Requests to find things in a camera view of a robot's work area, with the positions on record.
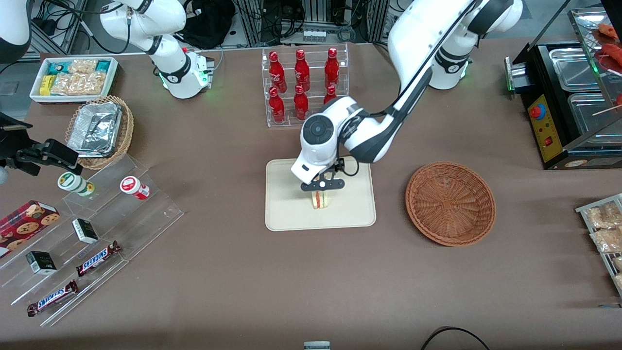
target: round wicker basket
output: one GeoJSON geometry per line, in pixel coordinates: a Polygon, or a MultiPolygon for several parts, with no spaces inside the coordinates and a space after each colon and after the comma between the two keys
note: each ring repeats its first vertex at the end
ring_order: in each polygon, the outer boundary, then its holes
{"type": "Polygon", "coordinates": [[[406,209],[415,226],[434,242],[462,247],[493,228],[496,206],[486,181],[456,163],[422,166],[406,187],[406,209]]]}
{"type": "MultiPolygon", "coordinates": [[[[93,105],[104,102],[115,102],[120,105],[123,109],[123,115],[121,116],[119,135],[117,135],[116,150],[114,151],[112,156],[108,158],[78,158],[78,164],[92,170],[99,170],[105,167],[108,163],[112,162],[117,157],[125,154],[128,151],[130,142],[132,141],[132,132],[134,131],[134,117],[132,116],[132,111],[129,110],[128,105],[122,99],[116,96],[106,96],[93,101],[89,101],[85,105],[93,105]]],[[[69,142],[69,136],[73,131],[73,124],[76,120],[76,116],[78,115],[79,110],[80,109],[78,109],[73,114],[73,118],[69,122],[69,127],[65,132],[65,143],[69,142]]]]}

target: cookie box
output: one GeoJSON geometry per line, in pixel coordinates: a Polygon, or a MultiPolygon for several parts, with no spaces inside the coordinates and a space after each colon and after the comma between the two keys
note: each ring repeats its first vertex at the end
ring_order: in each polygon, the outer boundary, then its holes
{"type": "Polygon", "coordinates": [[[56,208],[29,201],[0,220],[0,258],[58,220],[56,208]]]}

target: black bag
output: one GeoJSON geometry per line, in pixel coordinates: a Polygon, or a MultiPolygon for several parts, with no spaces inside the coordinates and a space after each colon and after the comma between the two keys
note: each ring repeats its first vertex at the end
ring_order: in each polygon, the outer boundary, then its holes
{"type": "Polygon", "coordinates": [[[186,0],[186,26],[175,37],[198,49],[213,49],[225,40],[235,15],[232,0],[186,0]]]}

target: red soda bottle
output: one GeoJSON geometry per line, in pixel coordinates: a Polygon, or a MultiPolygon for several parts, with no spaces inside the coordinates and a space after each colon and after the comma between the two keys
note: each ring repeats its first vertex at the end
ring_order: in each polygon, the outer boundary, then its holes
{"type": "Polygon", "coordinates": [[[279,89],[281,93],[287,91],[287,83],[285,83],[285,70],[279,62],[279,55],[272,51],[268,55],[270,58],[270,80],[272,84],[279,89]]]}
{"type": "Polygon", "coordinates": [[[337,98],[337,95],[335,95],[335,86],[331,84],[326,88],[326,96],[324,96],[324,104],[326,104],[328,101],[332,100],[333,98],[337,98]]]}
{"type": "Polygon", "coordinates": [[[305,91],[309,91],[311,88],[311,78],[309,75],[309,64],[305,60],[305,50],[296,50],[296,65],[294,66],[296,72],[296,84],[302,85],[305,91]]]}
{"type": "Polygon", "coordinates": [[[281,124],[285,122],[285,106],[283,105],[283,99],[279,96],[276,87],[270,87],[268,92],[270,93],[268,104],[270,105],[270,112],[272,113],[274,122],[281,124]]]}
{"type": "Polygon", "coordinates": [[[331,47],[328,49],[328,59],[324,65],[324,85],[328,88],[330,85],[337,86],[339,84],[339,61],[337,61],[337,49],[331,47]]]}
{"type": "Polygon", "coordinates": [[[298,120],[307,119],[309,111],[309,99],[305,94],[305,89],[301,84],[296,85],[296,96],[294,96],[294,105],[296,106],[296,118],[298,120]]]}

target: brown tablecloth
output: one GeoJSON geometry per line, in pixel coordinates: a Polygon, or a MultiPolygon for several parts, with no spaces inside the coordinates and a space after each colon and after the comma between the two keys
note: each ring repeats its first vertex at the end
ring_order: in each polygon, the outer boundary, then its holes
{"type": "MultiPolygon", "coordinates": [[[[622,310],[596,306],[620,299],[573,209],[622,192],[622,171],[542,170],[520,100],[503,96],[503,57],[526,41],[484,40],[458,87],[426,91],[372,166],[373,226],[298,232],[264,225],[266,163],[296,157],[300,144],[298,130],[266,126],[261,50],[225,52],[214,87],[190,100],[162,88],[147,56],[119,56],[116,95],[136,120],[129,153],[187,213],[52,328],[1,295],[0,348],[300,349],[327,339],[335,350],[417,349],[454,325],[494,349],[619,349],[622,310]],[[406,182],[433,161],[462,163],[492,188],[497,220],[475,246],[441,247],[406,214],[406,182]]],[[[372,45],[350,55],[351,95],[383,109],[399,86],[386,56],[372,45]]],[[[63,140],[75,108],[33,103],[31,137],[63,140]]],[[[0,215],[60,200],[60,173],[11,171],[0,215]]],[[[446,348],[477,343],[445,333],[429,347],[446,348]]]]}

